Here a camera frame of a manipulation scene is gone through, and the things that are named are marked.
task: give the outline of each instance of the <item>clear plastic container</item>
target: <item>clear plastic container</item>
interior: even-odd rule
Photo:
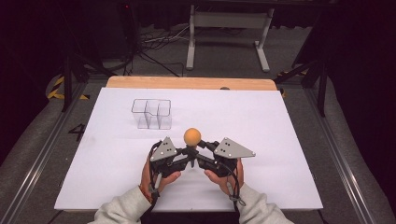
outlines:
[[[138,129],[169,130],[172,127],[170,100],[135,99],[132,113]]]

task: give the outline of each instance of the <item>gray sleeve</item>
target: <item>gray sleeve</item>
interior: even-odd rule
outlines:
[[[249,187],[246,183],[240,190],[240,197],[246,206],[237,203],[239,223],[245,224],[290,224],[274,203],[267,203],[267,196]]]
[[[140,217],[151,207],[151,204],[135,187],[125,194],[104,203],[95,213],[95,221],[90,224],[140,223]]]

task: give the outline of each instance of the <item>table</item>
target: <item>table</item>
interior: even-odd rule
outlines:
[[[219,90],[223,87],[231,90]],[[137,130],[131,106],[142,97],[171,100],[171,130]],[[165,136],[184,147],[182,134],[190,126],[198,128],[205,141],[230,137],[255,151],[256,157],[243,159],[245,181],[267,193],[269,203],[281,209],[323,207],[272,80],[111,77],[96,101],[55,209],[95,210],[137,186],[150,147]],[[200,153],[211,157],[208,150]],[[202,169],[188,166],[167,186],[154,211],[233,211],[233,204]]]

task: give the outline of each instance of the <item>human hand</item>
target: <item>human hand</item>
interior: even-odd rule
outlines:
[[[149,157],[146,160],[145,166],[143,167],[142,171],[142,179],[140,181],[140,188],[144,191],[144,193],[151,197],[151,192],[149,191],[149,184],[150,184],[150,173],[149,173]],[[160,182],[160,186],[158,187],[158,191],[161,193],[166,185],[173,183],[181,176],[180,171],[176,171],[169,175],[166,178],[162,178]],[[157,180],[157,175],[154,176],[153,181],[154,183]]]
[[[233,173],[237,176],[239,182],[239,188],[241,189],[244,185],[244,167],[242,165],[241,159],[238,159],[236,164],[236,168],[233,170]],[[233,189],[235,189],[235,180],[232,176],[218,177],[215,173],[210,170],[205,170],[205,174],[209,179],[220,186],[220,189],[227,195],[230,195],[231,192],[228,191],[227,182],[230,182]]]

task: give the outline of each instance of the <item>cable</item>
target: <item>cable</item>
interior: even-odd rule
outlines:
[[[160,66],[162,66],[163,68],[165,68],[166,70],[168,70],[170,73],[172,73],[175,77],[180,77],[178,74],[176,74],[174,71],[172,71],[171,69],[169,69],[168,67],[166,67],[163,63],[158,62],[157,60],[151,58],[150,56],[148,56],[145,52],[140,51],[140,54],[145,55],[146,57],[150,58],[152,61],[154,61],[155,63],[159,64]]]

